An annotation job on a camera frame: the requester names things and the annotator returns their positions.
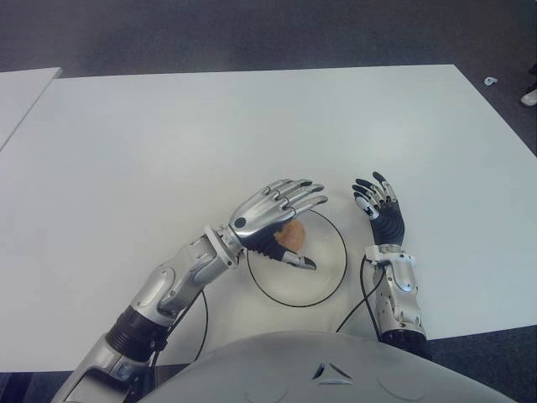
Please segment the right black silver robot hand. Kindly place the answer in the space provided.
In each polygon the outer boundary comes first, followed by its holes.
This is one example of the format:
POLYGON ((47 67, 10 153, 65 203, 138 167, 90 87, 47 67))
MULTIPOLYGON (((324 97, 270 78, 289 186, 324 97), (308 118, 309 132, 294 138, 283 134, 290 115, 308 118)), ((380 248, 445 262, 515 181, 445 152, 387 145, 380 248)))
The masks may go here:
POLYGON ((401 246, 404 241, 405 225, 399 208, 399 200, 393 187, 378 172, 373 172, 378 184, 356 179, 352 185, 354 200, 368 216, 376 245, 401 246))

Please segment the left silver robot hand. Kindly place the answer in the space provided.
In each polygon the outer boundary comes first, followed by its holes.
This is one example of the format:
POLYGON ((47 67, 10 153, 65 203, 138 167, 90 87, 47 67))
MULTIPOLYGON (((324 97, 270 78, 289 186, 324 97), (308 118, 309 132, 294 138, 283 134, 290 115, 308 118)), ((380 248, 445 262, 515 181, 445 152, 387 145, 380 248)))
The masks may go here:
POLYGON ((249 251, 303 270, 315 270, 314 260, 281 245, 275 234, 312 207, 327 202, 322 184, 311 180, 275 181, 248 198, 231 215, 229 227, 249 251))

